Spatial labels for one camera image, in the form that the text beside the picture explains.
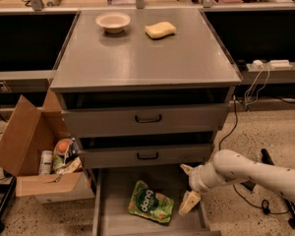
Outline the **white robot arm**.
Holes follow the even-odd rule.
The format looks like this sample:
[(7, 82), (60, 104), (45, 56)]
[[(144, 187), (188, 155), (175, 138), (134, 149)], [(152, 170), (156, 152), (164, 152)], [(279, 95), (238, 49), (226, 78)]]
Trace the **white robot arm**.
[(256, 162), (230, 149), (219, 150), (204, 165), (181, 164), (180, 167), (188, 176), (191, 188), (180, 204), (180, 215), (191, 211), (212, 188), (245, 181), (254, 182), (295, 204), (295, 169)]

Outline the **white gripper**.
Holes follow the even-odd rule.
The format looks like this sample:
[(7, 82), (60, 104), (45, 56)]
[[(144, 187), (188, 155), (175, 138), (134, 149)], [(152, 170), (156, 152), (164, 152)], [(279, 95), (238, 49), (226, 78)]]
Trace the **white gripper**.
[(199, 165), (193, 168), (190, 165), (181, 164), (180, 167), (186, 175), (189, 175), (189, 186), (193, 190), (185, 192), (183, 201), (179, 207), (179, 214), (186, 215), (201, 200), (201, 195), (205, 195), (208, 193), (209, 187), (203, 181), (203, 165)]

